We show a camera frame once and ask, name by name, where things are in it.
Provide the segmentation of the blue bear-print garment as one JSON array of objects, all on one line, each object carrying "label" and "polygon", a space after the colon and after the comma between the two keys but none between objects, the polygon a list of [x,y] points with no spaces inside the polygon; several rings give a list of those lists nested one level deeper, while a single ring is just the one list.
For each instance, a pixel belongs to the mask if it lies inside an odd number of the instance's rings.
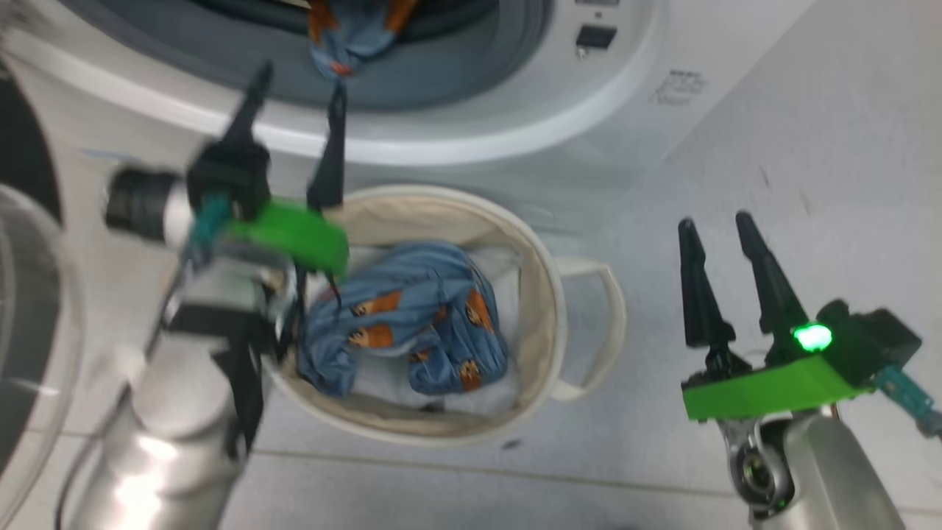
[{"label": "blue bear-print garment", "polygon": [[308,0],[308,51],[327,80],[351,77],[400,36],[421,0]]},{"label": "blue bear-print garment", "polygon": [[491,283],[464,249],[440,241],[398,244],[371,256],[306,311],[297,372],[344,398],[361,358],[403,362],[418,395],[463,395],[504,379],[509,347]]}]

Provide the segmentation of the white folded liner cloth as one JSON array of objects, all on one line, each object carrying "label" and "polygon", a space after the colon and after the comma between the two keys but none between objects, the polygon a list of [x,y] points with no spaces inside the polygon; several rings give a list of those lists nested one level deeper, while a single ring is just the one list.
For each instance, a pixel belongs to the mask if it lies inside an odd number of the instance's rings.
[{"label": "white folded liner cloth", "polygon": [[472,248],[469,256],[491,283],[497,302],[499,332],[509,347],[506,374],[493,384],[457,395],[421,395],[408,382],[406,358],[381,358],[353,353],[358,362],[352,396],[370,396],[410,410],[460,412],[495,418],[515,404],[520,382],[516,362],[519,345],[520,264],[517,252],[504,246]]}]

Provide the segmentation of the cream canvas laundry basket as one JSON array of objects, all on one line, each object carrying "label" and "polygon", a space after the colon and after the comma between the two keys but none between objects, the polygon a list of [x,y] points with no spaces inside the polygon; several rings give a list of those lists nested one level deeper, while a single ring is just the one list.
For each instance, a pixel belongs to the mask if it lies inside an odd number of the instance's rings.
[{"label": "cream canvas laundry basket", "polygon": [[[411,239],[441,239],[464,247],[508,246],[521,260],[520,390],[508,412],[495,419],[458,413],[430,414],[385,400],[321,395],[297,374],[293,356],[265,356],[266,374],[307,414],[358,437],[423,448],[451,448],[508,435],[548,398],[576,400],[595,389],[622,355],[627,332],[625,295],[610,265],[582,256],[552,256],[544,242],[508,208],[477,194],[440,185],[378,185],[354,191],[327,217],[353,246],[388,246]],[[596,274],[608,296],[609,326],[581,384],[561,377],[567,349],[565,276]]]}]

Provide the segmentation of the black round washer door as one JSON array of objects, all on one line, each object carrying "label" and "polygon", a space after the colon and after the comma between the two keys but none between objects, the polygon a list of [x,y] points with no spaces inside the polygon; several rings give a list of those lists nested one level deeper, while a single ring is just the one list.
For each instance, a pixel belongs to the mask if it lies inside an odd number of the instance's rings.
[{"label": "black round washer door", "polygon": [[43,460],[71,405],[83,316],[62,238],[60,187],[43,128],[0,69],[0,479]]}]

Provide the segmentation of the white front-load washing machine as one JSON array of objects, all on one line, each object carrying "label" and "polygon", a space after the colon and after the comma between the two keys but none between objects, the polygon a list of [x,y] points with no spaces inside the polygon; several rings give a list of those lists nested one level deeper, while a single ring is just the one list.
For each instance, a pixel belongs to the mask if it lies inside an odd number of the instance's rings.
[{"label": "white front-load washing machine", "polygon": [[[585,230],[659,165],[815,0],[421,0],[347,83],[349,186],[434,183],[535,228]],[[0,60],[50,140],[111,163],[180,167],[272,63],[255,133],[273,186],[302,194],[333,85],[306,0],[0,0]],[[709,87],[649,98],[670,70]]]}]

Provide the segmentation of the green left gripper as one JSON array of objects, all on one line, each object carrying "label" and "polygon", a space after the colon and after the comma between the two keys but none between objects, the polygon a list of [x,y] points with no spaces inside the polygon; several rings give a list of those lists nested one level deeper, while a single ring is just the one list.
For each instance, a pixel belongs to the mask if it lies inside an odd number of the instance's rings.
[{"label": "green left gripper", "polygon": [[[273,64],[263,63],[250,78],[221,137],[225,152],[268,153],[268,148],[256,141],[255,119],[266,103],[273,76]],[[327,140],[307,187],[307,208],[298,202],[272,200],[252,220],[229,221],[227,235],[280,252],[303,268],[333,276],[346,275],[350,258],[347,233],[319,213],[343,203],[346,138],[347,86],[339,80],[327,104]]]}]

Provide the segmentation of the printed text label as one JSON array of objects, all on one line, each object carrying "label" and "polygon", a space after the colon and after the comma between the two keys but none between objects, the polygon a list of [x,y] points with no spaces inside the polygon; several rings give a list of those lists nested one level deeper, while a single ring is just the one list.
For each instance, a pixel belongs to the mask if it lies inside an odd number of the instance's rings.
[{"label": "printed text label", "polygon": [[685,107],[709,87],[700,71],[673,69],[653,91],[649,102],[666,107]]}]

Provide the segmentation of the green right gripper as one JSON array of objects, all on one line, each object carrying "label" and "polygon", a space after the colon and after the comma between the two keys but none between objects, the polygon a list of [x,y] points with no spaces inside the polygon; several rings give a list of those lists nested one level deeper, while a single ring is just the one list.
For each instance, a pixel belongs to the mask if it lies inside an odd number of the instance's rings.
[{"label": "green right gripper", "polygon": [[[767,358],[801,358],[794,330],[810,322],[779,261],[760,234],[753,216],[734,216],[741,250],[751,263],[760,306],[759,327],[773,337]],[[726,349],[736,339],[719,309],[707,277],[706,254],[692,218],[679,222],[681,297],[685,342],[690,348]],[[820,353],[780,367],[754,370],[723,381],[682,390],[690,420],[743,420],[768,414],[815,409],[874,391],[852,386]]]}]

